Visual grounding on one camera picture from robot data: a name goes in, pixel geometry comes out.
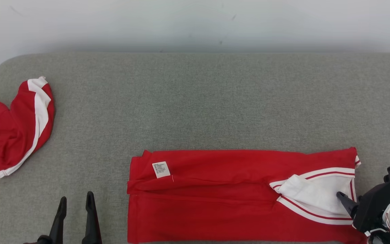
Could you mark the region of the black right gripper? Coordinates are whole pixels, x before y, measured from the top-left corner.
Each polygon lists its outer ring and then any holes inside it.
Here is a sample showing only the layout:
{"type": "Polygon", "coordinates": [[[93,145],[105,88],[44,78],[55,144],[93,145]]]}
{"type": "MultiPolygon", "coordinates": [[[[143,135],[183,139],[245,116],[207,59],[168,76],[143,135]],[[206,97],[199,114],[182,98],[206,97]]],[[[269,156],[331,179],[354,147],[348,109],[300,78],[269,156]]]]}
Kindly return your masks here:
{"type": "Polygon", "coordinates": [[[359,204],[345,193],[337,192],[337,198],[353,219],[353,226],[359,232],[382,228],[382,213],[390,204],[390,182],[378,184],[365,193],[359,204]]]}

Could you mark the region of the red shorts white stripe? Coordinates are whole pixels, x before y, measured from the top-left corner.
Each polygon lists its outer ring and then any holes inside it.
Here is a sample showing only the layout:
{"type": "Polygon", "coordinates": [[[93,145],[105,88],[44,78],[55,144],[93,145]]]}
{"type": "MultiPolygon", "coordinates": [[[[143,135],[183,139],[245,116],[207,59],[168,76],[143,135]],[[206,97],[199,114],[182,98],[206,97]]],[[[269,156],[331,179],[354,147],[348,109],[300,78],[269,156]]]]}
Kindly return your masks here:
{"type": "Polygon", "coordinates": [[[0,102],[0,179],[18,170],[50,138],[55,112],[44,76],[24,81],[10,106],[0,102]]]}

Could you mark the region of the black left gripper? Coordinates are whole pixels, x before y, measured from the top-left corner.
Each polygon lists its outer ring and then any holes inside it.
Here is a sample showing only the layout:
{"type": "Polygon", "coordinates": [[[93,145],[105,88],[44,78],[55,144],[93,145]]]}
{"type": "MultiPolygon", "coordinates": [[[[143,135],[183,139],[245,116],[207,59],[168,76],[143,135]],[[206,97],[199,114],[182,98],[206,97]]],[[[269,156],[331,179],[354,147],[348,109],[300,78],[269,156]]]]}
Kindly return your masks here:
{"type": "MultiPolygon", "coordinates": [[[[93,192],[89,191],[86,198],[87,220],[85,236],[82,244],[102,244],[102,235],[93,192]]],[[[24,244],[63,244],[64,219],[67,213],[67,198],[61,197],[59,206],[48,235],[41,235],[36,242],[24,244]]]]}

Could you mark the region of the grey fabric sofa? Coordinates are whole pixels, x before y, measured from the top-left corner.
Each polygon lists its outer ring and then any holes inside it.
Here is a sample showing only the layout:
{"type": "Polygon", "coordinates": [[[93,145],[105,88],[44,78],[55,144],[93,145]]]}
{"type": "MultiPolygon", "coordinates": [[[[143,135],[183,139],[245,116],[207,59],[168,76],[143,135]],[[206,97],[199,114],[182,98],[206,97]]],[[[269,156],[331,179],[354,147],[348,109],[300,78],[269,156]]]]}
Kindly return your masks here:
{"type": "Polygon", "coordinates": [[[0,65],[0,101],[45,76],[46,144],[0,179],[0,244],[47,235],[67,197],[64,244],[81,244],[88,191],[104,244],[127,244],[129,166],[144,150],[356,147],[356,190],[390,166],[390,54],[23,55],[0,65]]]}

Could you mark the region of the red number 23 jersey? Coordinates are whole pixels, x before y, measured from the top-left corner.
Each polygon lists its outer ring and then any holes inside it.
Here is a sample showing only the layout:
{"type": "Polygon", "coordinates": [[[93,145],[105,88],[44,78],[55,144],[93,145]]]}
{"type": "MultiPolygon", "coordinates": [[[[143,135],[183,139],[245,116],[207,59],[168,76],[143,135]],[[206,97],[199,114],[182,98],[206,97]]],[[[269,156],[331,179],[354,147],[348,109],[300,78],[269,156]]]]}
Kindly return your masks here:
{"type": "Polygon", "coordinates": [[[367,244],[337,199],[353,200],[356,148],[145,151],[130,164],[128,242],[367,244]]]}

